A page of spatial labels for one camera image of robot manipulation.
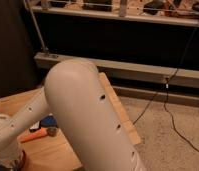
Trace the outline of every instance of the blue object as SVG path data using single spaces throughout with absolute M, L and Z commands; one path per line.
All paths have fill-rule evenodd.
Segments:
M 58 127 L 57 121 L 52 115 L 49 115 L 40 121 L 41 127 Z

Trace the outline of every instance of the cable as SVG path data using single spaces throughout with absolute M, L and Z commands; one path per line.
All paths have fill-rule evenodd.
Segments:
M 167 89 L 169 89 L 169 83 L 170 83 L 170 81 L 171 81 L 171 80 L 176 76 L 176 74 L 179 72 L 179 69 L 180 69 L 180 67 L 182 66 L 183 62 L 184 62 L 184 59 L 185 59 L 185 57 L 186 57 L 186 55 L 187 55 L 188 49 L 189 49 L 190 44 L 191 44 L 191 42 L 192 42 L 192 40 L 193 40 L 193 37 L 194 37 L 194 35 L 195 35 L 195 33 L 196 33 L 196 30 L 198 29 L 198 26 L 199 26 L 199 21 L 198 21 L 197 25 L 194 27 L 193 31 L 191 32 L 191 35 L 190 35 L 190 37 L 189 37 L 189 39 L 188 39 L 188 41 L 187 41 L 187 43 L 186 43 L 186 45 L 185 45 L 185 48 L 184 48 L 182 57 L 181 57 L 181 59 L 180 59 L 180 61 L 179 61 L 179 64 L 178 64 L 177 69 L 175 70 L 175 72 L 174 72 L 169 78 L 167 78 L 167 83 L 166 83 L 166 88 L 167 88 Z M 138 118 L 137 118 L 135 121 L 133 121 L 133 125 L 135 125 L 135 124 L 139 121 L 139 119 L 145 114 L 146 110 L 149 108 L 151 102 L 154 100 L 154 98 L 157 96 L 158 93 L 159 93 L 159 92 L 157 91 L 157 92 L 152 96 L 152 98 L 149 100 L 149 102 L 147 103 L 147 105 L 145 106 L 145 108 L 143 109 L 143 111 L 141 112 L 141 114 L 138 116 Z
M 193 37 L 194 37 L 194 35 L 195 35 L 195 33 L 196 33 L 196 30 L 198 29 L 198 26 L 199 26 L 199 22 L 198 22 L 197 26 L 193 29 L 193 31 L 192 31 L 192 33 L 191 33 L 191 35 L 190 35 L 190 37 L 189 37 L 189 39 L 188 39 L 188 41 L 187 41 L 187 43 L 186 43 L 186 46 L 185 46 L 183 55 L 182 55 L 182 57 L 181 57 L 181 59 L 180 59 L 179 65 L 178 65 L 177 69 L 175 70 L 174 74 L 173 74 L 170 78 L 167 78 L 167 79 L 166 79 L 166 81 L 167 81 L 167 82 L 166 82 L 166 91 L 167 91 L 167 92 L 166 92 L 166 99 L 165 99 L 165 101 L 164 101 L 163 106 L 164 106 L 165 111 L 171 116 L 171 121 L 172 121 L 173 130 L 176 132 L 176 134 L 177 134 L 180 138 L 182 138 L 185 142 L 187 142 L 187 143 L 190 145 L 190 147 L 192 147 L 195 151 L 197 151 L 197 152 L 199 153 L 199 149 L 196 148 L 196 147 L 191 143 L 191 141 L 189 141 L 187 138 L 185 138 L 185 136 L 183 136 L 183 135 L 176 129 L 174 116 L 173 116 L 173 114 L 168 110 L 168 108 L 167 108 L 167 106 L 166 106 L 166 104 L 167 104 L 168 101 L 169 101 L 169 83 L 170 83 L 170 81 L 176 76 L 176 74 L 177 74 L 178 71 L 179 71 L 179 68 L 182 66 L 182 64 L 183 64 L 183 62 L 184 62 L 184 59 L 185 59 L 185 57 L 186 57 L 186 55 L 187 55 L 188 49 L 189 49 L 189 47 L 190 47 L 190 44 L 191 44 L 191 42 L 192 42 L 192 40 L 193 40 Z
M 145 108 L 143 109 L 143 111 L 139 114 L 138 118 L 133 122 L 133 125 L 135 125 L 139 119 L 145 114 L 146 110 L 149 108 L 151 102 L 155 99 L 155 97 L 157 96 L 157 94 L 159 93 L 159 91 L 157 91 L 149 100 L 149 102 L 147 103 L 147 105 L 145 106 Z
M 193 31 L 191 32 L 191 35 L 190 35 L 190 37 L 189 37 L 189 39 L 188 39 L 188 41 L 187 41 L 187 43 L 186 43 L 186 45 L 185 45 L 185 48 L 184 48 L 182 57 L 181 57 L 181 59 L 180 59 L 180 61 L 179 61 L 179 64 L 178 64 L 177 69 L 175 70 L 175 72 L 173 73 L 173 75 L 171 75 L 171 77 L 168 79 L 168 82 L 167 82 L 166 85 L 168 85 L 168 84 L 170 83 L 170 81 L 171 81 L 171 80 L 176 76 L 176 74 L 179 72 L 179 69 L 180 69 L 180 67 L 182 66 L 182 64 L 183 64 L 183 62 L 184 62 L 184 60 L 185 60 L 185 57 L 186 57 L 187 52 L 188 52 L 188 49 L 189 49 L 190 44 L 191 44 L 191 42 L 192 42 L 192 40 L 193 40 L 193 37 L 194 37 L 194 35 L 195 35 L 195 33 L 196 33 L 196 30 L 198 29 L 198 26 L 199 26 L 199 21 L 198 21 L 197 25 L 194 27 Z
M 172 121 L 172 126 L 173 126 L 173 130 L 176 132 L 176 134 L 181 137 L 185 142 L 187 142 L 190 147 L 192 147 L 195 151 L 197 151 L 199 153 L 199 149 L 196 148 L 192 143 L 191 141 L 189 141 L 187 138 L 185 138 L 185 136 L 183 136 L 177 129 L 176 129 L 176 125 L 175 125 L 175 120 L 174 120 L 174 117 L 173 117 L 173 114 L 168 110 L 166 104 L 168 103 L 168 100 L 169 100 L 169 88 L 168 86 L 166 86 L 166 90 L 167 90 L 167 94 L 166 94 L 166 99 L 164 101 L 164 109 L 167 113 L 169 113 L 169 115 L 171 116 L 171 121 Z

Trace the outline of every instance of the wooden table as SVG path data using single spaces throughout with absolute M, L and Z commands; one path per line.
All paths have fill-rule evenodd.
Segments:
M 140 137 L 114 92 L 104 73 L 100 73 L 100 80 L 107 92 L 121 123 L 125 127 L 133 144 L 140 143 Z M 0 99 L 0 113 L 14 115 L 39 89 Z M 65 136 L 58 131 L 56 137 L 44 137 L 22 144 L 27 162 L 23 171 L 70 171 L 81 168 L 82 165 L 69 145 Z

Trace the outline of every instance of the black cable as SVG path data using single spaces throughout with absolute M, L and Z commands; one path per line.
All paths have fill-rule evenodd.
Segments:
M 193 37 L 194 37 L 194 35 L 195 35 L 195 33 L 196 33 L 197 29 L 198 29 L 198 26 L 199 26 L 199 22 L 197 23 L 197 25 L 194 27 L 193 31 L 191 32 L 191 35 L 190 35 L 190 37 L 189 37 L 189 39 L 188 39 L 188 41 L 187 41 L 187 43 L 186 43 L 186 45 L 185 45 L 185 48 L 184 48 L 182 57 L 181 57 L 181 59 L 180 59 L 180 61 L 179 61 L 179 64 L 178 64 L 178 66 L 177 66 L 177 69 L 176 69 L 175 72 L 170 76 L 170 78 L 168 79 L 167 84 L 169 84 L 170 81 L 171 81 L 171 80 L 176 76 L 176 74 L 179 72 L 179 69 L 181 68 L 181 66 L 182 66 L 182 64 L 183 64 L 183 62 L 184 62 L 184 60 L 185 60 L 185 57 L 186 57 L 187 52 L 188 52 L 188 49 L 189 49 L 190 44 L 191 44 L 191 42 L 192 42 L 192 40 L 193 40 Z
M 149 108 L 151 102 L 154 100 L 154 98 L 157 96 L 159 92 L 157 91 L 149 100 L 149 102 L 147 103 L 147 105 L 145 106 L 145 108 L 142 110 L 142 112 L 139 114 L 139 116 L 137 117 L 137 119 L 133 122 L 133 125 L 135 125 L 138 120 L 145 114 L 146 110 Z
M 178 67 L 175 70 L 175 72 L 170 76 L 170 78 L 167 79 L 167 84 L 166 85 L 169 85 L 170 81 L 176 76 L 176 74 L 178 73 L 180 67 L 182 66 L 182 64 L 184 62 L 184 59 L 185 59 L 185 57 L 187 55 L 188 49 L 190 47 L 190 44 L 191 44 L 191 42 L 193 40 L 193 37 L 194 37 L 194 35 L 196 33 L 196 30 L 198 29 L 198 26 L 199 26 L 199 22 L 197 23 L 196 27 L 194 27 L 193 31 L 191 32 L 191 35 L 190 35 L 190 37 L 189 37 L 189 39 L 188 39 L 188 41 L 187 41 L 187 43 L 185 45 L 185 49 L 183 51 L 182 57 L 181 57 L 181 59 L 179 61 Z M 135 121 L 133 121 L 133 125 L 135 125 L 139 121 L 139 119 L 145 114 L 146 110 L 149 108 L 151 102 L 154 100 L 154 98 L 157 96 L 157 94 L 158 94 L 158 91 L 149 100 L 149 102 L 147 103 L 147 105 L 145 106 L 143 111 L 139 114 L 138 118 Z
M 175 120 L 174 120 L 174 117 L 173 117 L 173 114 L 168 110 L 166 104 L 168 103 L 168 100 L 169 100 L 169 88 L 168 86 L 166 86 L 166 90 L 167 90 L 167 94 L 166 94 L 166 99 L 165 99 L 165 102 L 164 102 L 164 109 L 167 113 L 169 113 L 169 115 L 171 116 L 171 121 L 172 121 L 172 126 L 173 126 L 173 130 L 177 133 L 177 135 L 179 137 L 181 137 L 185 142 L 187 142 L 190 147 L 192 147 L 195 151 L 197 151 L 199 153 L 199 149 L 196 148 L 187 138 L 185 138 L 185 136 L 183 136 L 177 129 L 176 129 L 176 125 L 175 125 Z

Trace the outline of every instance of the screw hole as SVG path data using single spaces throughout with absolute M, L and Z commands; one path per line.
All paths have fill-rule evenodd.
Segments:
M 135 152 L 133 151 L 131 154 L 131 161 L 134 161 L 134 158 L 135 158 Z
M 105 95 L 104 94 L 100 97 L 100 100 L 105 100 Z
M 121 128 L 121 125 L 117 125 L 117 131 L 120 130 L 120 128 Z

